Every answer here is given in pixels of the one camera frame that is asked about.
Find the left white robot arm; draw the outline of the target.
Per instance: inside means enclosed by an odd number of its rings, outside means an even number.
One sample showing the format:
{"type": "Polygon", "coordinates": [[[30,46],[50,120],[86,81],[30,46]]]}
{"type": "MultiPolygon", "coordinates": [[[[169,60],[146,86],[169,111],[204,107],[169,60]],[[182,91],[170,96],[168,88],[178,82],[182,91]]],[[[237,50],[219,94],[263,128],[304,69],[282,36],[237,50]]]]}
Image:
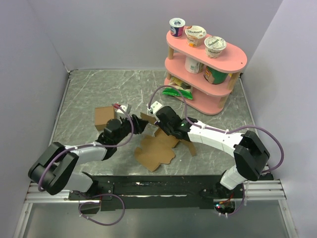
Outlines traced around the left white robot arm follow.
{"type": "Polygon", "coordinates": [[[78,146],[65,146],[53,142],[29,169],[28,177],[50,195],[64,189],[79,191],[86,199],[93,199],[98,193],[98,182],[87,172],[74,172],[77,165],[109,159],[124,146],[124,138],[131,139],[141,134],[147,120],[136,115],[111,119],[97,140],[78,146]]]}

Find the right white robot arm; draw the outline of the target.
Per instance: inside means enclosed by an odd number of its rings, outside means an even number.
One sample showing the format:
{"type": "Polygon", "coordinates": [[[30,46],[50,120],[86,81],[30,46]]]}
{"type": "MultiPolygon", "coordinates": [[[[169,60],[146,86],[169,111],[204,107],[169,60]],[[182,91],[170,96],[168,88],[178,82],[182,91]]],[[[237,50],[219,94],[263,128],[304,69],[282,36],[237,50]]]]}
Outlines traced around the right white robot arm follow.
{"type": "Polygon", "coordinates": [[[245,133],[219,132],[196,119],[181,119],[170,106],[156,102],[150,107],[158,125],[167,135],[189,142],[202,143],[232,156],[235,165],[226,170],[217,184],[221,197],[228,197],[234,188],[246,180],[257,181],[268,162],[270,154],[253,131],[245,133]]]}

